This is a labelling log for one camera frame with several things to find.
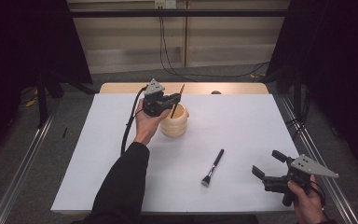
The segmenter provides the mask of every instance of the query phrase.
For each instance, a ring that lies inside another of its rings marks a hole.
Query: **black sleeve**
[[[149,150],[132,143],[112,166],[83,223],[138,223],[145,195]]]

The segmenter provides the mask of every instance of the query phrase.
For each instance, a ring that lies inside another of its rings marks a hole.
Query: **black equipment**
[[[164,95],[165,88],[153,79],[145,90],[143,110],[150,117],[158,117],[162,111],[172,109],[181,100],[180,93]]]
[[[294,160],[291,157],[286,157],[280,151],[273,150],[272,156],[278,161],[286,162],[289,169],[287,175],[281,177],[265,176],[265,174],[255,166],[252,168],[252,174],[263,181],[266,191],[283,193],[282,203],[285,206],[290,206],[296,196],[289,187],[287,187],[287,182],[289,180],[297,183],[307,194],[309,194],[311,190],[314,190],[321,196],[320,192],[311,185],[310,175],[338,177],[338,174],[333,173],[317,161],[314,161],[305,155],[301,155]],[[324,197],[321,196],[321,200],[322,203],[324,203]]]

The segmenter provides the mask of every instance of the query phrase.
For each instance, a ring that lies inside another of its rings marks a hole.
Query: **person's right hand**
[[[315,182],[315,176],[311,175],[310,180]],[[300,224],[315,224],[325,221],[324,213],[322,211],[322,202],[319,195],[313,190],[307,195],[305,191],[293,181],[287,183],[289,189],[296,195],[294,199],[295,212],[297,221]]]

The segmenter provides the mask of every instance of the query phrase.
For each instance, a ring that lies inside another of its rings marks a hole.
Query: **white table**
[[[99,187],[119,157],[134,98],[133,93],[95,96],[52,211],[75,214],[91,210]],[[190,112],[186,133],[171,139],[158,130],[148,145],[144,213],[293,210],[282,205],[282,194],[264,191],[261,180],[251,172],[256,165],[266,175],[285,175],[286,165],[270,156],[272,150],[298,155],[272,95],[184,92],[182,104]],[[127,146],[134,134],[135,125]],[[205,188],[200,181],[221,148],[225,154],[210,187]]]

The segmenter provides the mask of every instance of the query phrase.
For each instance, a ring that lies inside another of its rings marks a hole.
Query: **brush bristles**
[[[201,184],[205,187],[208,187],[210,180],[211,180],[211,177],[207,175],[202,179]]]

